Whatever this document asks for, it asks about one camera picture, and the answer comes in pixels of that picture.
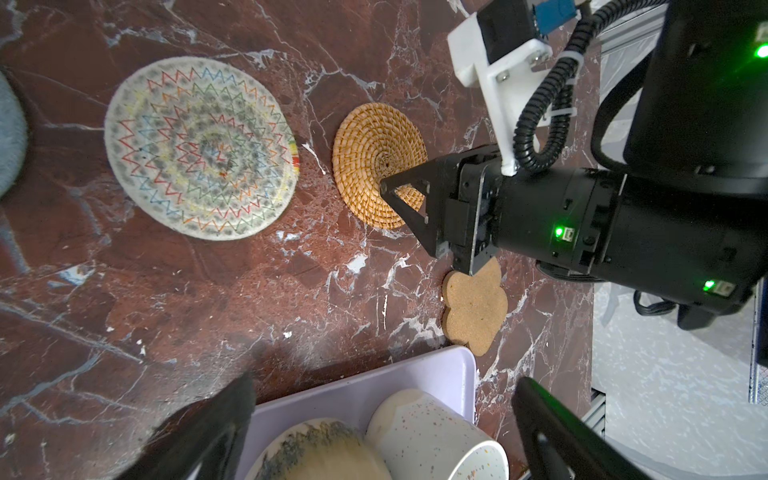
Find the woven rattan round coaster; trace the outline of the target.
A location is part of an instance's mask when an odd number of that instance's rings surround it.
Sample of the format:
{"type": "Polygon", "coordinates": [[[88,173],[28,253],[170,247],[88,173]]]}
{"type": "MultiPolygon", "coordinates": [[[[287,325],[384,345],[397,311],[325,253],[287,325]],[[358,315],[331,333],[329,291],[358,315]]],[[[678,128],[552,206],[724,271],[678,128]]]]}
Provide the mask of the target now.
{"type": "Polygon", "coordinates": [[[366,103],[341,123],[333,144],[334,180],[344,203],[365,224],[394,230],[404,221],[382,199],[380,182],[427,161],[418,128],[384,103],[366,103]]]}

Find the beige ceramic mug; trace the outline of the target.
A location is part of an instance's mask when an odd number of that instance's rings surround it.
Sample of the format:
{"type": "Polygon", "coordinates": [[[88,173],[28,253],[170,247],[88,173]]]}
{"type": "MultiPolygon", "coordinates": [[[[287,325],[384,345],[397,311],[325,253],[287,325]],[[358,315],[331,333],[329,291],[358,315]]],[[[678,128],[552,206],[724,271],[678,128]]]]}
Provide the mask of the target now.
{"type": "Polygon", "coordinates": [[[389,479],[379,452],[360,431],[316,418],[281,433],[257,457],[248,479],[389,479]]]}

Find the white speckled mug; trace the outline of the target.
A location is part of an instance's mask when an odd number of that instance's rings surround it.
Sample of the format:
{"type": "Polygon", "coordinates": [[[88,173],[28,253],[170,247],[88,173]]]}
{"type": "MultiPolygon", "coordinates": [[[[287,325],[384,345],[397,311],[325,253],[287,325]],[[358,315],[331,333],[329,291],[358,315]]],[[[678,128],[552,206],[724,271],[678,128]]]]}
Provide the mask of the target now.
{"type": "Polygon", "coordinates": [[[374,412],[365,435],[394,479],[508,479],[503,447],[434,396],[407,389],[374,412]]]}

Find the white patterned round coaster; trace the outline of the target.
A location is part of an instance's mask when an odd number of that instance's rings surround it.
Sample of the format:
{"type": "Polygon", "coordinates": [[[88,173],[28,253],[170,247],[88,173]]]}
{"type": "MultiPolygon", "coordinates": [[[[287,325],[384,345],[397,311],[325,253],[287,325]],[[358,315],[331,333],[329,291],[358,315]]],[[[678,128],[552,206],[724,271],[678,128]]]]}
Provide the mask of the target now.
{"type": "Polygon", "coordinates": [[[299,179],[295,138],[275,97],[208,58],[163,59],[125,79],[109,103],[104,142],[136,205],[198,239],[261,232],[287,209],[299,179]]]}

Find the lavender tray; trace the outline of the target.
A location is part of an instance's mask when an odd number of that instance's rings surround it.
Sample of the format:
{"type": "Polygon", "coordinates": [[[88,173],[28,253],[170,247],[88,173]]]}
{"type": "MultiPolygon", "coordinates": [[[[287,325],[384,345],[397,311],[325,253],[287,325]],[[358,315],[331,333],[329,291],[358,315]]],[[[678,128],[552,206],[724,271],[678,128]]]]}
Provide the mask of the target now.
{"type": "Polygon", "coordinates": [[[235,477],[246,478],[268,445],[302,422],[334,418],[364,432],[379,405],[406,389],[422,390],[473,422],[475,356],[463,346],[451,346],[258,404],[235,477]]]}

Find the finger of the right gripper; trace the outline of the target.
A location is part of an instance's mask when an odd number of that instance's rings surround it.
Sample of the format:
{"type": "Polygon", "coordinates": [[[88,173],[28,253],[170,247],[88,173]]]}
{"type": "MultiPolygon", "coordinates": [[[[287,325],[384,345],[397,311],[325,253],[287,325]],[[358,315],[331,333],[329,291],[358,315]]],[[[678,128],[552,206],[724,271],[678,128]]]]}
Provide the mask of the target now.
{"type": "Polygon", "coordinates": [[[380,196],[424,250],[441,258],[448,252],[444,232],[446,201],[455,187],[456,162],[440,158],[382,179],[380,196]]]}

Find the cork paw-shaped coaster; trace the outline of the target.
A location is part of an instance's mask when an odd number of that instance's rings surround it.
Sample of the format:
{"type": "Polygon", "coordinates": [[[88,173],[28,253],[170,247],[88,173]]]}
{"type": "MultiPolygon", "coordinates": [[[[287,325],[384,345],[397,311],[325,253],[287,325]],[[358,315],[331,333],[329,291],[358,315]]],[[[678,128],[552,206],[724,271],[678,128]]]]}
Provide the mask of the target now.
{"type": "Polygon", "coordinates": [[[489,351],[505,321],[508,297],[501,283],[502,272],[496,258],[491,258],[474,276],[451,271],[443,281],[444,334],[476,357],[489,351]]]}

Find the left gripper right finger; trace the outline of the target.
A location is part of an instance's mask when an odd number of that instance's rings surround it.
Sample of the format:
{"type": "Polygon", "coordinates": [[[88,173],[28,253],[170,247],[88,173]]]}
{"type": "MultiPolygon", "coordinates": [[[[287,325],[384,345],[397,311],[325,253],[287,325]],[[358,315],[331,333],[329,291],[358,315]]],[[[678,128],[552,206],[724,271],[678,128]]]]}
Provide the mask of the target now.
{"type": "Polygon", "coordinates": [[[517,381],[512,406],[533,479],[649,479],[534,379],[517,381]]]}

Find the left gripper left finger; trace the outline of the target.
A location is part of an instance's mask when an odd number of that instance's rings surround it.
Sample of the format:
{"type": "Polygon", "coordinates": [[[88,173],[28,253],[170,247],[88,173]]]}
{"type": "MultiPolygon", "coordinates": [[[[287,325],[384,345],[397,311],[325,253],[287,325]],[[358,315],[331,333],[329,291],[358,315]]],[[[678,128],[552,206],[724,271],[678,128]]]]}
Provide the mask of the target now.
{"type": "Polygon", "coordinates": [[[176,428],[150,441],[121,479],[233,479],[255,407],[253,377],[245,373],[190,416],[179,412],[176,428]]]}

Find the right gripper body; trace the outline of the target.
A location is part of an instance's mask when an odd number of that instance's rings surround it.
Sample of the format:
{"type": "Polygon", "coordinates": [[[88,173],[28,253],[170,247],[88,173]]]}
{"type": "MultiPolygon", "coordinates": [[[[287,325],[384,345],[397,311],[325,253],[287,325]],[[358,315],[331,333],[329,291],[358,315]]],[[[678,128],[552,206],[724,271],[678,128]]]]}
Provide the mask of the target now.
{"type": "Polygon", "coordinates": [[[456,184],[443,234],[455,270],[473,276],[500,251],[529,257],[546,275],[597,282],[624,185],[621,174],[590,168],[501,172],[486,145],[448,157],[456,184]]]}

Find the blue-grey round coaster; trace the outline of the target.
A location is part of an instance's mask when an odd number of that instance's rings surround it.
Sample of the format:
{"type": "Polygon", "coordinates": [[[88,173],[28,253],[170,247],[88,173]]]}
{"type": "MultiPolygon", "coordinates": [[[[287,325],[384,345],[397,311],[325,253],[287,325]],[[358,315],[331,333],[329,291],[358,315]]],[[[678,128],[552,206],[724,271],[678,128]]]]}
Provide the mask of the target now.
{"type": "Polygon", "coordinates": [[[0,196],[15,184],[22,170],[27,149],[29,129],[22,105],[4,75],[0,77],[0,196]]]}

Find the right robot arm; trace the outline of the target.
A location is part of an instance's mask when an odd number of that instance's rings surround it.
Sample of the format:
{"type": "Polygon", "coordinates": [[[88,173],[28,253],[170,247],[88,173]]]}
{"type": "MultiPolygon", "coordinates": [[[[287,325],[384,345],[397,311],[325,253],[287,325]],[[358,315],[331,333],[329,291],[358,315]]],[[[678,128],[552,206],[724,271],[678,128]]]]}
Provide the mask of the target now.
{"type": "Polygon", "coordinates": [[[657,297],[681,329],[739,312],[767,273],[767,5],[669,1],[647,54],[600,103],[596,167],[557,166],[590,43],[643,1],[492,1],[449,36],[493,144],[380,181],[433,257],[475,275],[500,250],[546,275],[657,297]]]}

